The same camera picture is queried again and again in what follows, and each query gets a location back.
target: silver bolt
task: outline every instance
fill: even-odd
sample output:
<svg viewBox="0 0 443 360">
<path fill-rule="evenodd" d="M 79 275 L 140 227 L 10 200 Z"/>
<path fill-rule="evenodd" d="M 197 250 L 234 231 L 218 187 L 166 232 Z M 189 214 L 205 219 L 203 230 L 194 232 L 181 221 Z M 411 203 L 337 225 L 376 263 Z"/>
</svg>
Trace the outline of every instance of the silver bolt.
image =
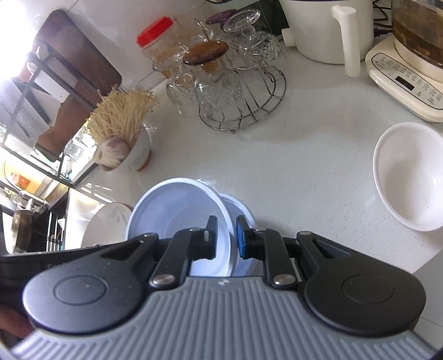
<svg viewBox="0 0 443 360">
<path fill-rule="evenodd" d="M 175 281 L 175 276 L 171 274 L 160 274 L 156 275 L 152 279 L 152 283 L 157 286 L 166 286 L 170 285 Z"/>
<path fill-rule="evenodd" d="M 276 275 L 272 281 L 276 285 L 285 286 L 285 285 L 293 284 L 294 282 L 296 282 L 296 280 L 297 279 L 290 274 L 279 274 L 279 275 Z"/>
</svg>

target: brown liquid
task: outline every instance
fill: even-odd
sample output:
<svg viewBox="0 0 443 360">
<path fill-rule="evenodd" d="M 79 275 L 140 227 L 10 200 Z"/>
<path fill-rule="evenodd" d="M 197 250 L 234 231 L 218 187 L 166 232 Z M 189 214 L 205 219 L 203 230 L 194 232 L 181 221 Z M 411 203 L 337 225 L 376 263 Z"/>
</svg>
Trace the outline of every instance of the brown liquid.
<svg viewBox="0 0 443 360">
<path fill-rule="evenodd" d="M 443 18 L 435 11 L 415 3 L 395 8 L 392 32 L 414 54 L 443 68 Z"/>
</svg>

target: countertop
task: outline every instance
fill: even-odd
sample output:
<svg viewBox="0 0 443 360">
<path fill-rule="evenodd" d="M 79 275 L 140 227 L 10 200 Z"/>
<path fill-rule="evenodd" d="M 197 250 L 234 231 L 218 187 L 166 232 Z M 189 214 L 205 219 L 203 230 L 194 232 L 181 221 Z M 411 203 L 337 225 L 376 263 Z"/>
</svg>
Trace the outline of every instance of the countertop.
<svg viewBox="0 0 443 360">
<path fill-rule="evenodd" d="M 403 121 L 424 121 L 384 93 L 367 75 L 317 63 L 285 48 L 288 90 L 268 118 L 232 134 L 184 118 L 169 102 L 148 119 L 152 159 L 132 176 L 96 168 L 77 190 L 98 203 L 135 205 L 153 185 L 173 177 L 198 179 L 243 201 L 260 228 L 283 236 L 310 230 L 364 254 L 414 272 L 443 249 L 443 229 L 420 233 L 400 224 L 383 205 L 372 174 L 380 135 Z M 443 131 L 442 124 L 426 125 Z M 71 191 L 69 215 L 80 194 Z M 97 211 L 94 204 L 90 207 Z M 91 213 L 76 213 L 87 221 Z M 80 233 L 66 234 L 67 245 Z"/>
</svg>

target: garlic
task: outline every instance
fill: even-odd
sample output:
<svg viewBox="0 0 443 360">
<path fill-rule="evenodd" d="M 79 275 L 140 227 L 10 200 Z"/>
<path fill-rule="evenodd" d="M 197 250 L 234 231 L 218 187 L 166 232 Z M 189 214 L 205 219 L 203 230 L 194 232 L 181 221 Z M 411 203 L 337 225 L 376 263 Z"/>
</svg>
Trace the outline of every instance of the garlic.
<svg viewBox="0 0 443 360">
<path fill-rule="evenodd" d="M 97 164 L 115 169 L 129 155 L 128 144 L 121 137 L 108 137 L 103 140 L 94 153 Z"/>
</svg>

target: plastic jar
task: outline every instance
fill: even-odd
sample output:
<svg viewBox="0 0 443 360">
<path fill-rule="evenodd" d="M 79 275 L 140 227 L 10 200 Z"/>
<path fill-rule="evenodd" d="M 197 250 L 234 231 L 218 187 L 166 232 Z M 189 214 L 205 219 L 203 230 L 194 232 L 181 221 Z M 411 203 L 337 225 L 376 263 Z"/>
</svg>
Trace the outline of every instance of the plastic jar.
<svg viewBox="0 0 443 360">
<path fill-rule="evenodd" d="M 179 33 L 178 25 L 170 17 L 163 16 L 137 36 L 137 44 L 147 58 L 155 61 L 171 47 L 179 44 Z"/>
</svg>

